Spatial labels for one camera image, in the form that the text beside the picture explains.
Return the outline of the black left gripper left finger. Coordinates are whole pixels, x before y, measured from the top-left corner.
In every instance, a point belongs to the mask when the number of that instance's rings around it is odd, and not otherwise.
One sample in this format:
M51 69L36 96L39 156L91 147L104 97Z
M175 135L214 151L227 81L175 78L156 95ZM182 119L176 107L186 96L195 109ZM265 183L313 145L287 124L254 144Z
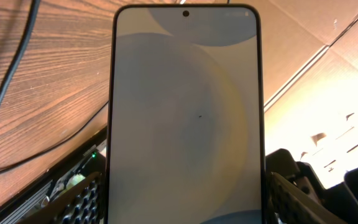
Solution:
M99 224L103 218L103 175L93 172L21 224Z

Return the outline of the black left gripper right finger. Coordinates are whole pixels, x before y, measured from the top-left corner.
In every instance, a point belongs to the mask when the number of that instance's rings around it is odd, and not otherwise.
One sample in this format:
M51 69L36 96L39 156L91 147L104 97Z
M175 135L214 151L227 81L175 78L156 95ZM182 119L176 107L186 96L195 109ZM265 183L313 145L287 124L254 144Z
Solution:
M346 224L276 172L267 175L268 204L284 223Z

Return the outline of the black smartphone lit screen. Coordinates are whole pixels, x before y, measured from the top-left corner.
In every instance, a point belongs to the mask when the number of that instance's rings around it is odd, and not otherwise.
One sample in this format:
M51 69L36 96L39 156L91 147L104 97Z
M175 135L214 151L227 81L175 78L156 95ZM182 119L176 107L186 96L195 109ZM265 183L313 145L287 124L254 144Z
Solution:
M106 223L264 223L260 16L247 4L114 15Z

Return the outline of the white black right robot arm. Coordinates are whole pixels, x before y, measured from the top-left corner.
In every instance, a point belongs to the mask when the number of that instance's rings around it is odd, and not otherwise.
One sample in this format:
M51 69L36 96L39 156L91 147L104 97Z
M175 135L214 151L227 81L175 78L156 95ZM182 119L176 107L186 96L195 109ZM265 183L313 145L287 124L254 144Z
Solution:
M268 223L358 223L358 168L325 189L312 167L286 149L265 163Z

